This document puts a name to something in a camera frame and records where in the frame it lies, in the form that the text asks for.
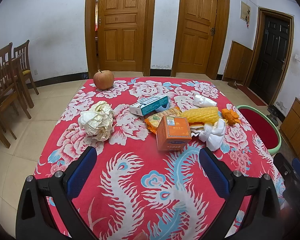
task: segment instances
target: cardboard box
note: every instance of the cardboard box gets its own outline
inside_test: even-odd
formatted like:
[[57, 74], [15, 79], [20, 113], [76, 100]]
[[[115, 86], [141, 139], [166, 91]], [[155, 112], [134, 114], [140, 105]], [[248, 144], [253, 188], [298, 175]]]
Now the cardboard box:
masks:
[[129, 106], [130, 113], [145, 116], [150, 112], [156, 110], [160, 106], [164, 106], [169, 103], [168, 96], [156, 95], [149, 98], [145, 98], [139, 102]]
[[186, 118], [162, 117], [157, 129], [159, 151], [181, 151], [191, 139], [191, 131]]

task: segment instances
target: floral tablecloth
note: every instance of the floral tablecloth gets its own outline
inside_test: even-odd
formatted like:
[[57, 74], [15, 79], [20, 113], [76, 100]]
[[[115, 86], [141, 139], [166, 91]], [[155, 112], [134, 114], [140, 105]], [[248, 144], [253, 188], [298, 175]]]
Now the floral tablecloth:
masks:
[[[198, 162], [205, 146], [193, 139], [181, 152], [158, 152], [156, 136], [129, 105], [152, 95], [168, 95], [170, 105], [182, 111], [196, 108], [194, 95], [215, 100], [219, 110], [233, 109], [241, 124], [227, 126], [223, 144], [214, 152], [231, 170], [246, 176], [272, 177], [282, 202], [283, 180], [268, 150], [250, 124], [224, 94], [207, 81], [173, 78], [119, 78], [109, 90], [98, 90], [92, 80], [74, 96], [60, 117], [40, 156], [37, 179], [64, 171], [87, 146], [98, 153], [94, 166], [74, 206], [100, 239], [133, 239], [144, 231], [149, 239], [198, 239], [222, 207]], [[80, 112], [99, 100], [114, 110], [112, 137], [98, 142], [80, 129]], [[59, 230], [68, 235], [53, 199], [48, 199]], [[239, 227], [247, 209], [246, 197], [229, 232]]]

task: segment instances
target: blue and white box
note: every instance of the blue and white box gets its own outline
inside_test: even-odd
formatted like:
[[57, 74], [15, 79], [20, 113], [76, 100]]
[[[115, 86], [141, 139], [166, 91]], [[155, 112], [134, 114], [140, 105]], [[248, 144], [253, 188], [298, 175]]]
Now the blue and white box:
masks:
[[129, 106], [130, 113], [145, 116], [150, 112], [158, 109], [160, 106], [165, 106], [169, 103], [168, 96], [156, 95], [145, 98], [139, 102]]

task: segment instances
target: tiled floor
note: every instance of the tiled floor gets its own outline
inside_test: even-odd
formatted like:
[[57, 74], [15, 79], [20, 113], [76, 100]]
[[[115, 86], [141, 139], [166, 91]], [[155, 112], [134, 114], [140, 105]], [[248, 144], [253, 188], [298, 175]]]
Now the tiled floor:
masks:
[[[141, 72], [115, 72], [115, 77], [142, 77]], [[241, 90], [235, 90], [227, 82], [212, 81], [203, 74], [177, 73], [175, 78], [211, 81], [234, 105], [250, 105], [264, 114], [269, 114], [266, 106], [256, 106]], [[21, 107], [17, 116], [12, 109], [5, 113], [7, 121], [17, 140], [6, 133], [11, 143], [9, 149], [0, 143], [0, 223], [15, 235], [18, 201], [25, 178], [32, 174], [43, 147], [64, 109], [85, 81], [60, 83], [39, 87], [37, 96], [33, 89], [34, 108], [28, 109], [29, 120]]]

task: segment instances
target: wooden cabinet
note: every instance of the wooden cabinet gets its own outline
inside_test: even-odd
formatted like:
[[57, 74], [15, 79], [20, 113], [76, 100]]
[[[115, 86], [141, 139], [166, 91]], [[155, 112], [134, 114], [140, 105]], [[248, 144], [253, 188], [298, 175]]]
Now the wooden cabinet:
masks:
[[292, 108], [280, 127], [280, 133], [300, 159], [300, 99], [294, 100]]
[[223, 74], [224, 80], [236, 80], [243, 84], [248, 75], [252, 59], [252, 50], [236, 41], [232, 41], [227, 65]]

